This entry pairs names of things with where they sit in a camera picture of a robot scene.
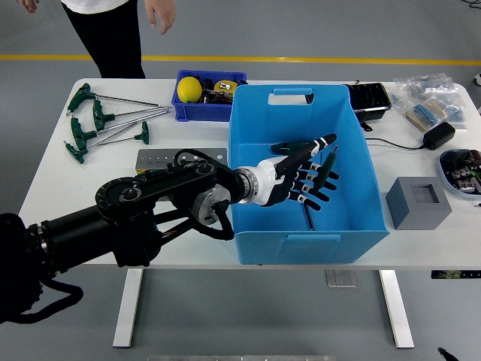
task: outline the yellow ball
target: yellow ball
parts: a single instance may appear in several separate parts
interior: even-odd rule
[[[194,77],[183,77],[177,85],[177,96],[182,103],[196,103],[201,98],[202,85]]]

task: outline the robotic arm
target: robotic arm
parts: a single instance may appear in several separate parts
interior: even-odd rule
[[[255,202],[271,206],[291,199],[319,210],[320,206],[304,195],[328,201],[316,182],[320,174],[314,177],[307,172],[320,173],[322,166],[309,159],[335,139],[336,135],[327,135],[306,143],[291,155],[235,170],[197,150],[181,150],[165,170],[106,183],[95,195],[96,205],[82,211],[28,228],[15,214],[0,215],[0,323],[34,323],[74,305],[83,291],[53,280],[56,273],[106,253],[113,252],[119,267],[147,267],[164,244],[190,229],[211,238],[233,239],[234,231],[226,215],[230,204]],[[201,160],[179,162],[182,153],[194,154]],[[327,172],[337,179],[330,167]],[[314,187],[306,185],[305,180],[312,181]],[[156,202],[164,196],[175,209],[154,214]],[[186,219],[168,231],[159,231],[158,224],[181,218]],[[209,227],[216,222],[221,229]],[[42,284],[69,296],[36,314],[23,314],[39,300]]]

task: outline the black pants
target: black pants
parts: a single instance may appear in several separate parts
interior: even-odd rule
[[[62,5],[102,77],[145,78],[137,0],[99,14],[79,14]]]

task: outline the person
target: person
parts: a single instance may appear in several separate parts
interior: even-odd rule
[[[62,6],[100,71],[101,77],[145,78],[137,0],[61,0]],[[19,0],[33,14],[40,0]],[[150,25],[164,35],[174,25],[174,0],[145,0]]]

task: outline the blue plastic tray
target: blue plastic tray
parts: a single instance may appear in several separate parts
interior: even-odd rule
[[[314,94],[312,104],[275,105],[270,97]],[[351,263],[386,237],[383,206],[362,129],[341,85],[244,85],[236,90],[229,131],[229,166],[256,166],[282,141],[312,140],[335,133],[336,142],[314,158],[320,162],[337,145],[336,191],[312,211],[308,228],[302,204],[272,207],[233,205],[235,241],[242,264]]]
[[[241,72],[226,71],[199,71],[199,70],[179,70],[174,94],[172,95],[172,105],[175,108],[175,119],[180,122],[189,120],[210,120],[213,122],[228,122],[231,117],[232,105],[226,104],[201,104],[201,103],[182,103],[177,96],[177,85],[184,77],[201,77],[201,81],[208,78],[215,84],[221,80],[247,80],[247,74]]]

